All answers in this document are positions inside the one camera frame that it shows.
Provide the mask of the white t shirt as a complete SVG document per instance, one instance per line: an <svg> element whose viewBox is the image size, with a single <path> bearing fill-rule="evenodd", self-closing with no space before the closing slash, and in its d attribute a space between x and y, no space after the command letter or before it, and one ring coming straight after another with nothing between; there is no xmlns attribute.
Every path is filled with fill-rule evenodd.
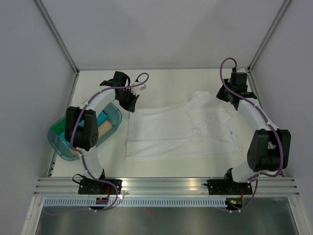
<svg viewBox="0 0 313 235"><path fill-rule="evenodd" d="M130 115L126 158L147 160L240 153L233 117L210 92L184 103L138 109Z"/></svg>

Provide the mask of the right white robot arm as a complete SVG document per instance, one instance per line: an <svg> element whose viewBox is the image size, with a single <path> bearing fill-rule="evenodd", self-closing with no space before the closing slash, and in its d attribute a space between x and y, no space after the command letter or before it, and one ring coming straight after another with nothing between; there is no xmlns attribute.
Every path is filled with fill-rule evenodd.
<svg viewBox="0 0 313 235"><path fill-rule="evenodd" d="M246 160L227 171L223 187L235 193L241 182L252 181L260 175L276 177L288 166L291 133L275 125L253 92L247 90L247 74L233 70L229 79L222 80L216 97L232 104L254 132L246 154Z"/></svg>

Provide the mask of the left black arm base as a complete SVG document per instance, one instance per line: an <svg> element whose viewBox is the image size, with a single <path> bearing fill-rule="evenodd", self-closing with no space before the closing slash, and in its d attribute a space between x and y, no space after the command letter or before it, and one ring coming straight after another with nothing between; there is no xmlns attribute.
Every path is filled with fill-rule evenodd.
<svg viewBox="0 0 313 235"><path fill-rule="evenodd" d="M118 195L121 194L122 180L108 179L102 183L90 178L82 179L79 183L79 195Z"/></svg>

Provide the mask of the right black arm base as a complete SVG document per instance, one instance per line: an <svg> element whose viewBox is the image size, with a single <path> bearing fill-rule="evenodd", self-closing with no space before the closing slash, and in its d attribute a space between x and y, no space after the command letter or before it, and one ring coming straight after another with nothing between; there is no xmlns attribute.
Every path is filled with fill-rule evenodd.
<svg viewBox="0 0 313 235"><path fill-rule="evenodd" d="M208 189L209 195L252 195L252 186L249 183L227 183L223 179L207 180L203 184Z"/></svg>

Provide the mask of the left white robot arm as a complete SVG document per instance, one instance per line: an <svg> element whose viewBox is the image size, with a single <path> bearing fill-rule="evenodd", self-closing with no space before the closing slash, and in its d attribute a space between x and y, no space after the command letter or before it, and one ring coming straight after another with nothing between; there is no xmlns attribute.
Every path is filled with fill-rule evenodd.
<svg viewBox="0 0 313 235"><path fill-rule="evenodd" d="M80 106L67 108L65 140L81 157L84 175L92 179L89 187L97 194L103 193L107 188L105 172L96 150L100 137L97 118L104 108L115 100L124 110L133 113L139 92L146 88L146 82L136 79L131 83L128 75L116 71L112 79L101 82L97 92Z"/></svg>

